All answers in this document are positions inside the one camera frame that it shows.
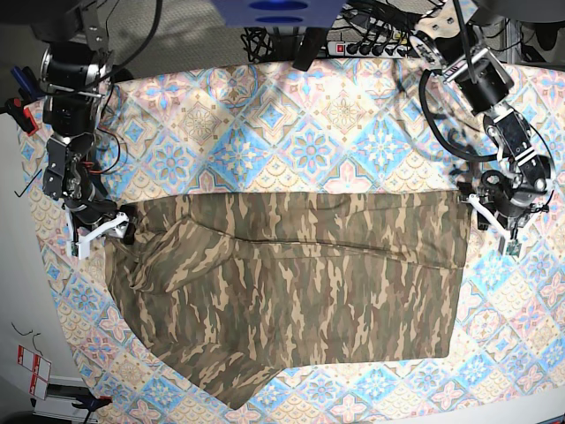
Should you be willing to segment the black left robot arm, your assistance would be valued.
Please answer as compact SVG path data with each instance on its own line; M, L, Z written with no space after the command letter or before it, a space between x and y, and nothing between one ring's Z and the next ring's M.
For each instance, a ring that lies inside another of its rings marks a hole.
M553 196L554 160L532 144L537 130L507 101L514 86L501 62L463 15L458 1L438 1L410 32L410 44L427 65L418 83L418 98L433 136L451 155L468 163L497 162L482 173L477 186L461 185L465 202L478 213L480 229L494 227L505 239L516 238L535 214L546 212ZM482 115L483 127L497 151L478 155L446 140L427 101L427 82L437 76L455 83Z

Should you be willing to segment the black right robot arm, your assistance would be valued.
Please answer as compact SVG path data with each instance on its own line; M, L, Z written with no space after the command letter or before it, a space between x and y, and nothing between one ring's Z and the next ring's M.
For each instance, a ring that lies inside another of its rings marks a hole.
M43 192L61 201L72 249L79 247L79 229L94 238L108 236L131 244L135 210L109 199L101 169L90 161L113 65L97 3L58 1L31 28L49 45L41 62L41 88L46 92L42 119L52 129Z

